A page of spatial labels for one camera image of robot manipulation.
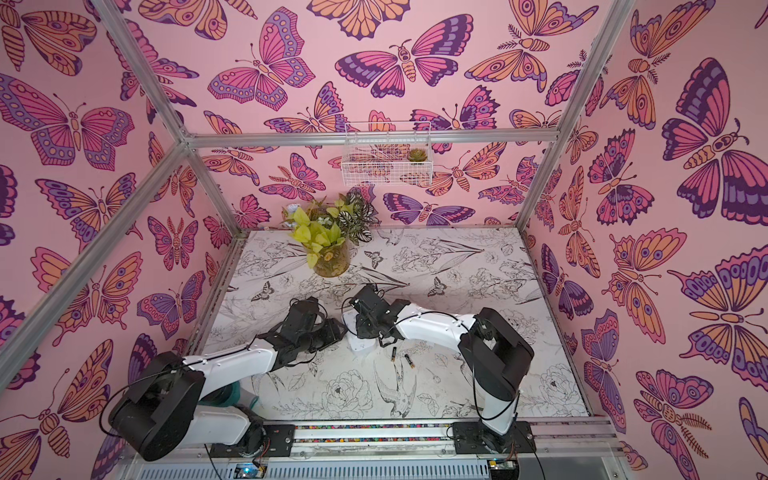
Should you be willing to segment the white digital alarm clock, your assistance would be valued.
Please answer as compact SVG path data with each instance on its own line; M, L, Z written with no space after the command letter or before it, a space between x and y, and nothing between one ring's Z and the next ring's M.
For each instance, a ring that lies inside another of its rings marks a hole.
M370 339L361 339L352 332L348 332L346 335L346 339L348 341L348 345L350 350L355 353L362 355L365 352L369 352L373 350L377 346L377 340L374 338Z

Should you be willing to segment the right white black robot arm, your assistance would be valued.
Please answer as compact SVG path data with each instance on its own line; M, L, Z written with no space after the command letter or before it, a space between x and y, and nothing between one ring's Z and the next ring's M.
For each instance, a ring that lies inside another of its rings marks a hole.
M453 439L477 442L493 453L517 447L520 386L535 353L499 312L484 307L476 314L452 314L408 300L386 301L372 284L341 306L342 321L360 341L385 347L398 341L423 341L461 355L470 372L473 406L479 422Z

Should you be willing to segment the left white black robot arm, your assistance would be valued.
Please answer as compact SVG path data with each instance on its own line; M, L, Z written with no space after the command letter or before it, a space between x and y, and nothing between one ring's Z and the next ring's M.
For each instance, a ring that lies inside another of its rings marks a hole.
M197 446L261 454L268 436L253 400L241 389L242 380L294 367L301 354L317 354L346 332L317 298L295 300L282 322L242 346L197 356L156 356L128 384L108 424L145 461Z

